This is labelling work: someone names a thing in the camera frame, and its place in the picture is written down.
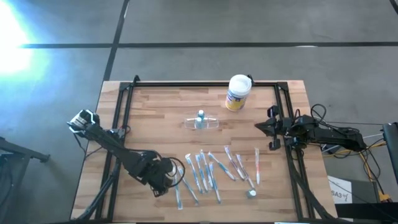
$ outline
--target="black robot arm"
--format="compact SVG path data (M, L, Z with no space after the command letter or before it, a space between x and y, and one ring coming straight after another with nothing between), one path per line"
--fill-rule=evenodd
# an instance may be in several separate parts
M162 157L151 150L126 149L121 139L124 133L104 130L100 118L90 110L80 111L70 122L70 130L80 137L96 141L112 155L116 156L129 175L142 184L149 184L155 197L166 194L173 187L173 177L177 168L170 158Z
M353 151L366 149L362 134L353 128L321 128L320 121L312 116L303 115L297 118L277 119L278 107L272 106L267 110L269 119L266 122L255 124L266 136L273 137L269 144L270 150L280 148L277 135L286 137L286 144L293 148L304 149L308 143L335 144Z

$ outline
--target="black metal frame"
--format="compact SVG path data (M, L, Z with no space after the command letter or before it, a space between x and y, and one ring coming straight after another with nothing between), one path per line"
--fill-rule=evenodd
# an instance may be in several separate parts
M126 100L126 109L124 112L122 128L127 127L128 119L129 119L129 110L130 110L130 105L131 105L131 101L132 101L132 93L133 93L134 87L173 87L173 86L177 86L177 87L224 86L224 87L227 87L229 85L229 82L139 82L139 80L140 80L139 77L135 76L134 81L131 83L126 83L126 82L120 83L119 94L118 94L118 99L116 102L116 108L115 108L115 113L114 113L114 117L113 117L112 128L118 128L118 120L119 120L119 114L120 114L120 110L121 110L121 103L122 103L124 92L126 90L128 90L128 95L127 95L127 100ZM280 94L281 92L283 92L283 94L285 95L288 115L291 118L293 117L293 115L294 115L293 107L292 107L292 102L290 99L289 87L288 87L287 82L254 82L254 86L271 87L274 89L277 106L279 107L279 116L281 118L284 117L284 109L283 109L282 98L281 98L281 94ZM291 155L290 148L285 147L285 150L286 150L286 155L287 155L287 160L288 160L287 165L289 167L290 181L292 184L292 192L293 192L293 199L294 199L294 204L295 204L295 211L297 214L297 220L301 221L304 219L304 214L303 214L303 210L302 210L302 206L301 206L297 182L292 177L292 171L293 171L293 169L295 169L294 164L293 164L293 158ZM308 186L308 180L307 180L307 174L305 171L304 160L300 153L297 153L297 160L298 160L298 167L299 167L300 175L302 176L302 179L303 179L305 185ZM105 181L109 177L111 161L112 161L112 154L110 154L108 152L106 155L101 186L104 185ZM119 170L117 170L117 174L118 174L120 171L120 166L118 166L117 168L119 169ZM89 222L89 223L112 222L114 206L115 206L115 202L116 202L116 195L117 195L117 190L118 190L118 181L119 181L119 176L117 175L116 178L114 179L114 182L112 183L112 189L111 189L111 195L109 198L109 206L108 206L107 216L105 218L102 217L102 214L103 214L103 198L102 198L101 202L98 204L98 207L96 209L95 219L90 220L90 221L86 220L86 222ZM316 220L315 213L313 211L313 206L311 205L311 203L309 202L309 200L307 198L305 201L306 201L306 207L308 210L308 217L310 219ZM78 223L78 220L71 220L71 223Z

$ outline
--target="concrete floor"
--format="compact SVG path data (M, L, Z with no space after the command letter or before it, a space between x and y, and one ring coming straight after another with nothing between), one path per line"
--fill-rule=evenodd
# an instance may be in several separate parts
M112 43L123 0L0 2L0 136L51 154L32 161L9 223L68 220L83 152L66 121L94 110L110 49L20 49L12 44ZM121 42L398 41L381 0L131 0ZM397 121L398 47L119 49L111 80L302 79L329 121ZM364 136L380 126L361 125ZM367 139L371 144L376 139ZM374 150L384 190L398 200L386 147ZM335 177L367 180L359 157L325 159Z

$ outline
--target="cable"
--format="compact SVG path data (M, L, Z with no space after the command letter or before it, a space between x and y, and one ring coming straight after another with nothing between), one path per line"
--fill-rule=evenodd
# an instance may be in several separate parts
M364 166L365 173L368 175L370 181L373 181L373 180L376 181L376 183L378 184L378 186L380 188L381 193L384 194L383 187L381 187L381 184L380 184L380 181L379 181L379 177L381 175L381 169L380 169L379 163L377 162L376 158L373 156L372 152L369 149L367 151L365 151L365 152L366 152L366 158L361 154L362 155L362 159L364 160L364 165L363 166ZM373 172L373 170L369 166L368 155L372 156L373 161L374 161L374 163L377 166L377 169L379 171L379 172L377 172L377 175Z
M291 153L291 155L292 155L292 159L293 159L293 160L297 160L297 156L296 156L296 158L295 158L295 157L293 156L293 154L292 154L293 151L296 152L296 155L297 155L297 151L296 151L296 150L291 150L290 153ZM298 151L300 152L300 156L301 156L301 157L304 157L304 150L303 150L303 149L298 149Z
M368 177L369 177L369 181L370 181L370 182L374 182L373 178L372 178L371 175L370 175L371 171L370 171L370 168L369 168L369 164L366 162L366 160L365 160L364 156L362 155L362 153L360 154L360 156L361 156L361 158L362 158L362 160L363 160L363 167L364 167L365 173L366 173L366 174L368 175ZM375 195L375 196L376 196L376 195L379 195L378 192L377 192L377 190L376 190L376 188L374 188L374 195Z
M75 137L76 142L77 142L77 144L79 145L80 149L83 150L83 152L86 154L86 150L81 146L81 143L80 143L80 141L79 141L79 139L77 138L77 136L76 136L75 133L73 133L73 136Z
M300 109L296 109L296 111L294 112L293 122L299 118L301 118L301 112Z
M385 145L386 145L386 142L382 142L382 143L379 143L379 144L375 144L374 146L371 147L371 149L374 148L374 147L385 146ZM338 146L333 146L333 147L331 147L331 148L329 148L329 149L326 149L326 150L322 151L322 153L328 152L330 149L332 149L332 148L335 149L336 147L338 147ZM348 151L351 151L351 150L345 149L345 150L342 150L342 151L340 151L340 152L348 152ZM323 156L323 157L331 157L331 156L333 156L334 154L327 155L327 156Z
M364 125L383 125L379 123L359 123L359 122L342 122L342 121L328 121L328 123L336 123L336 124L364 124Z
M180 180L178 180L175 184L171 185L171 186L169 187L169 188L171 188L171 187L177 186L177 185L181 182L181 180L184 178L184 176L185 176L185 166L184 166L184 164L181 162L181 160L180 160L180 159L177 159L176 157L168 157L168 158L169 158L170 160L175 160L175 161L179 162L179 163L181 164L182 170L183 170Z
M96 153L96 152L98 152L100 149L102 149L102 146L101 147L99 147L99 148L97 148L97 149L95 149L94 151L92 151L92 152L89 152L86 156L85 156L85 159L87 159L87 157L89 157L89 156L91 156L92 154L94 154L94 153Z
M398 219L396 219L396 218L394 218L393 216L389 215L388 213L386 213L385 211L381 210L380 208L377 208L377 207L374 206L372 203L363 200L362 198L360 198L360 197L358 197L357 195L355 195L354 193L352 193L352 192L350 192L350 191L344 189L343 187L340 187L340 185L334 183L334 182L331 181L331 180L329 180L329 182L331 182L332 184L336 185L337 187L343 189L344 191L350 193L352 196L356 197L358 200L360 200L360 201L362 201L362 202L364 202L364 203L370 204L374 209L376 209L377 211L379 211L379 212L382 213L383 215L388 216L389 218L391 218L391 220L394 220L395 222L398 222Z
M334 158L336 158L336 159L344 159L344 158L347 158L348 156L350 156L351 155L351 150L347 153L347 154L345 154L345 155L343 155L343 156L337 156L337 155L341 155L341 154L333 154L333 157Z
M322 115L322 116L321 116L317 111L314 110L314 108L315 108L316 106L320 106L320 107L323 108L323 115ZM312 117L312 118L314 118L314 117L313 117L313 112L315 112L315 113L320 117L320 120L318 121L318 123L321 123L321 122L323 121L323 119L325 119L327 109L326 109L326 107L323 106L322 104L317 103L317 104L315 104L315 105L313 105L313 106L311 107L310 114L311 114L311 117Z

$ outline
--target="wooden tabletop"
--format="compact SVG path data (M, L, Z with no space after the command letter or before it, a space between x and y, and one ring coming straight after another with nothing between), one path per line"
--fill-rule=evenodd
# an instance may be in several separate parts
M96 112L100 116L101 126L106 129L112 125L119 83L104 82L99 98ZM303 81L288 83L294 110L300 108L302 114L309 114L310 107ZM282 146L279 150L270 151L268 143L271 138L254 127L255 123L267 119L268 107L276 105L273 88L253 87L246 106L239 112L231 112L225 108L226 91L226 87L134 88L129 116L131 132L126 137L125 146L134 149L154 149L163 156L181 159L187 168L186 179L195 189L200 206L195 206L189 191L181 184L179 187L183 210L177 210L174 189L155 198L148 185L141 185L122 168L114 211L115 222L297 221L285 150ZM220 126L206 130L185 128L183 119L187 117L187 113L195 114L198 110L204 110L206 114L217 117ZM215 177L222 203L217 204L214 191L199 194L192 170L187 166L184 156L188 153L198 154L200 149L205 152L211 151L238 177L225 154L225 145L230 146L234 155L242 156L243 164L254 182L254 148L260 149L261 183L256 185L256 198L246 197L245 191L249 189L247 182L232 181L218 166L215 166ZM98 145L92 142L89 144L88 152L97 148ZM102 149L87 158L83 164L72 218L82 214L98 193L105 155L106 151ZM311 190L329 213L336 216L319 148L308 146L305 149L304 161ZM301 198L305 211L304 199L302 196Z

